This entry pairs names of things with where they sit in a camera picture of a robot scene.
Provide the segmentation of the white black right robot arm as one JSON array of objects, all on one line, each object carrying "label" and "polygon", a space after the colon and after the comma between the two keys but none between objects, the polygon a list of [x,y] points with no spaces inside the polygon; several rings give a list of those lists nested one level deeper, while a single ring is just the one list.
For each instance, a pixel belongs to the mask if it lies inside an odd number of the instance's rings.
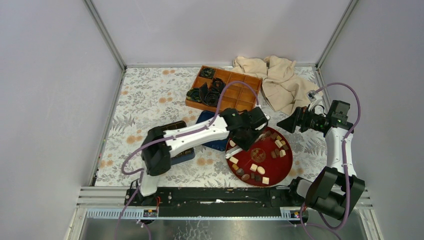
[{"label": "white black right robot arm", "polygon": [[352,163],[353,123],[348,122],[349,109],[349,103],[334,100],[324,115],[317,114],[310,104],[297,107],[291,116],[277,123],[289,133],[297,127],[300,132],[323,133],[327,146],[327,165],[314,181],[302,177],[292,180],[287,201],[293,206],[304,202],[307,207],[340,221],[350,215],[365,190],[365,182],[357,177]]}]

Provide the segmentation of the red round tray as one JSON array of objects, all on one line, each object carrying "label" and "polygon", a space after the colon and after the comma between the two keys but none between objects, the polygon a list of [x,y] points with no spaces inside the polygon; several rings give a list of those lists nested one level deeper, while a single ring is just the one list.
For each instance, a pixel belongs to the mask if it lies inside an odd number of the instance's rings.
[{"label": "red round tray", "polygon": [[[226,159],[230,171],[242,182],[255,187],[279,185],[291,171],[293,152],[288,140],[277,130],[267,127],[270,136],[254,143],[248,151],[241,151]],[[228,140],[226,151],[237,147]]]}]

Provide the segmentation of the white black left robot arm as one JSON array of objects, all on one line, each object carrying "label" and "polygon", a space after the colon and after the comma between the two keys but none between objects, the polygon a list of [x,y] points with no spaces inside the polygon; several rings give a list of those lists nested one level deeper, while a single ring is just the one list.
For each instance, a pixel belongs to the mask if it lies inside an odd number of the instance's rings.
[{"label": "white black left robot arm", "polygon": [[139,181],[136,199],[144,206],[152,204],[160,176],[171,169],[171,159],[196,146],[230,138],[248,151],[268,127],[270,116],[257,106],[250,111],[227,108],[214,117],[185,128],[163,131],[154,127],[141,146],[144,173]]}]

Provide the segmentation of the silver serving tongs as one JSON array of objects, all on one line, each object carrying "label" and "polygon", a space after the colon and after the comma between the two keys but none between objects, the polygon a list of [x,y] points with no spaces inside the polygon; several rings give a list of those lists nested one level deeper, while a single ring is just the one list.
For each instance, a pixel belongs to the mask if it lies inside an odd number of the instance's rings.
[{"label": "silver serving tongs", "polygon": [[[269,137],[271,135],[271,133],[269,132],[269,131],[267,131],[267,132],[265,132],[265,133],[262,133],[256,140],[255,140],[255,144],[257,143],[257,142],[259,142],[259,141],[263,141],[266,137]],[[225,152],[225,158],[228,160],[228,159],[230,159],[232,156],[234,156],[235,154],[238,154],[238,153],[240,153],[240,152],[242,152],[243,151],[243,149],[241,148],[241,147],[239,147],[239,146],[235,146],[235,147],[233,147],[233,148],[231,148],[231,149],[229,149],[229,150],[227,150],[226,152]]]}]

